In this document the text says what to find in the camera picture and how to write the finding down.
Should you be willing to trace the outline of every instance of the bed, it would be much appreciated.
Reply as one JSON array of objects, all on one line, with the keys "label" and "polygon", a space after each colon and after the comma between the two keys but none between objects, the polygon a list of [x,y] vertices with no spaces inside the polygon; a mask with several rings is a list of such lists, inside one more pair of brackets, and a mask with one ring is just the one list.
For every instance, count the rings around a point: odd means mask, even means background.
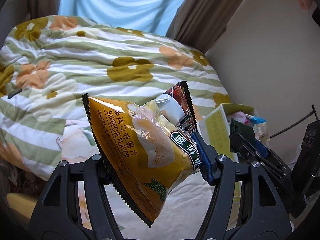
[{"label": "bed", "polygon": [[[0,50],[0,157],[47,180],[62,159],[76,163],[99,153],[82,94],[142,105],[184,80],[198,122],[229,102],[205,56],[177,41],[78,16],[23,22]],[[78,187],[83,224],[90,228]],[[148,228],[112,185],[106,192],[123,236],[131,239],[195,237],[212,197],[212,187],[193,174],[169,194]],[[28,210],[16,209],[30,218],[36,198],[10,193],[7,200],[13,209],[27,201]]]}]

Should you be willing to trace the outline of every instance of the green label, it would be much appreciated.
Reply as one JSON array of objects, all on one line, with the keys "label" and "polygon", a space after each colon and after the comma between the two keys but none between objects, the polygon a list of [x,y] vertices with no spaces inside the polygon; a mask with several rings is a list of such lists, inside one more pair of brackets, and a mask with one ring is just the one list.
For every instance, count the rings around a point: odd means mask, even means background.
[{"label": "green label", "polygon": [[201,160],[197,149],[190,143],[180,131],[174,131],[170,134],[171,140],[180,147],[186,154],[189,155],[193,169],[199,167]]},{"label": "green label", "polygon": [[167,197],[168,189],[165,186],[163,186],[159,181],[151,179],[150,183],[143,183],[143,185],[146,185],[149,188],[153,189],[155,192],[157,192],[160,196],[161,201],[164,201]]}]

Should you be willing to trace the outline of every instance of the metal screw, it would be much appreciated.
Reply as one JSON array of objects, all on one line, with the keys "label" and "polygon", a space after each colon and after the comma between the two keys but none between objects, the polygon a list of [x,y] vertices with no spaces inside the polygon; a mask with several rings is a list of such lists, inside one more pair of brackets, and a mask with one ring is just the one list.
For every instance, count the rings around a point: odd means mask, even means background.
[{"label": "metal screw", "polygon": [[92,159],[95,160],[95,161],[100,160],[100,158],[101,158],[100,154],[95,154],[95,155],[92,156]]},{"label": "metal screw", "polygon": [[260,167],[260,163],[258,163],[257,161],[253,161],[252,166],[258,168]]},{"label": "metal screw", "polygon": [[227,157],[225,155],[219,155],[218,156],[218,160],[221,162],[224,162],[227,159]]},{"label": "metal screw", "polygon": [[66,160],[62,160],[61,162],[59,162],[59,166],[60,166],[60,167],[66,166],[67,163],[68,163],[68,162],[67,162]]}]

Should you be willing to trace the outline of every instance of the white wall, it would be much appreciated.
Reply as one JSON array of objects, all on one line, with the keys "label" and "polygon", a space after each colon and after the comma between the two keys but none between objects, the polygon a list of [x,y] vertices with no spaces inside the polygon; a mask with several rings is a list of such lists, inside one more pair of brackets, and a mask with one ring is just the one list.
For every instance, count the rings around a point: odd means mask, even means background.
[{"label": "white wall", "polygon": [[[320,27],[295,0],[244,0],[207,52],[234,103],[254,106],[272,135],[312,111],[320,116]],[[271,140],[284,161],[314,117]]]}]

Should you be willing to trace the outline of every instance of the dark snack bag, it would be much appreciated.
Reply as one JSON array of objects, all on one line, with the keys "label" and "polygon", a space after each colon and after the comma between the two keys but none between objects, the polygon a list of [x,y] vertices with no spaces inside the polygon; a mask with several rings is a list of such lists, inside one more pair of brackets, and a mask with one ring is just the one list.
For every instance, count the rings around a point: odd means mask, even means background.
[{"label": "dark snack bag", "polygon": [[163,116],[188,134],[197,131],[196,117],[186,81],[181,81],[155,99]]}]

